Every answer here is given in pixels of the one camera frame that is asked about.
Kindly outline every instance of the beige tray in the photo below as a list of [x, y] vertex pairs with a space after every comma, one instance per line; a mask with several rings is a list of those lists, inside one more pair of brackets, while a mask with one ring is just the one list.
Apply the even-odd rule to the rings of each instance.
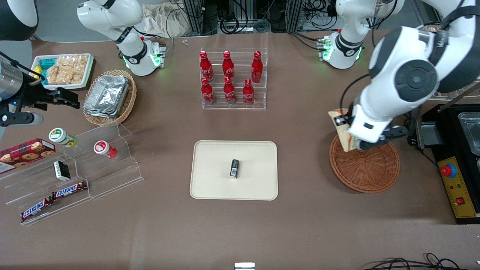
[[[237, 179], [229, 176], [239, 160]], [[276, 145], [264, 141], [198, 141], [190, 195], [196, 199], [274, 200], [278, 195]]]

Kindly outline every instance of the emergency stop button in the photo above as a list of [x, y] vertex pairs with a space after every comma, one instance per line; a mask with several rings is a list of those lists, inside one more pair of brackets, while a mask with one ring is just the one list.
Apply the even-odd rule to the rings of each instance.
[[440, 168], [440, 173], [444, 176], [454, 178], [456, 176], [456, 167], [452, 163], [447, 163]]

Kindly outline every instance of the snickers bar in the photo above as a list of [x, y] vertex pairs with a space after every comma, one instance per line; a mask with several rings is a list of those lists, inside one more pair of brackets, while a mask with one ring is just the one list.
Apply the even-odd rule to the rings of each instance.
[[42, 201], [40, 201], [39, 203], [30, 207], [25, 212], [20, 214], [22, 216], [22, 222], [24, 222], [28, 218], [32, 217], [33, 215], [35, 215], [37, 212], [43, 210], [45, 207], [51, 205], [52, 203], [53, 203], [52, 197], [48, 196], [48, 198], [45, 198]]
[[87, 182], [86, 181], [78, 182], [74, 185], [63, 188], [59, 191], [52, 192], [52, 198], [54, 200], [56, 200], [60, 196], [67, 196], [67, 195], [72, 194], [76, 191], [84, 190], [84, 189], [87, 189], [87, 188], [88, 187], [87, 187]]

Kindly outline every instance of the cookie box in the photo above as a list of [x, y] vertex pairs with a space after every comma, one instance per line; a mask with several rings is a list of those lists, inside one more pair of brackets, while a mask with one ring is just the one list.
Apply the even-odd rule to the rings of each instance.
[[55, 146], [36, 138], [0, 152], [0, 174], [36, 160], [55, 155]]

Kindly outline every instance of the round wicker tray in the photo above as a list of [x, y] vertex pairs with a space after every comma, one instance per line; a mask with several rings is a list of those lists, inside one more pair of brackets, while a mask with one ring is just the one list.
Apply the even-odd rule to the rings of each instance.
[[345, 185], [363, 193], [390, 188], [400, 172], [400, 159], [391, 143], [367, 151], [344, 152], [338, 136], [330, 145], [330, 164]]
[[[133, 104], [135, 103], [135, 99], [137, 97], [137, 86], [135, 85], [135, 82], [130, 74], [128, 74], [126, 71], [123, 70], [112, 70], [112, 71], [107, 71], [103, 73], [102, 75], [113, 75], [113, 76], [118, 76], [122, 75], [125, 76], [126, 78], [129, 79], [129, 85], [127, 88], [127, 94], [125, 94], [125, 99], [123, 100], [123, 104], [120, 109], [120, 114], [117, 118], [106, 118], [106, 117], [98, 117], [98, 116], [92, 116], [84, 111], [84, 115], [87, 118], [87, 120], [90, 123], [97, 124], [97, 125], [105, 125], [108, 123], [111, 123], [113, 121], [117, 121], [119, 123], [123, 122], [125, 119], [127, 119], [128, 115], [133, 109]], [[88, 95], [92, 92], [93, 85], [97, 82], [98, 78], [93, 81], [93, 83], [90, 85], [88, 92], [86, 94], [85, 100], [87, 100]]]

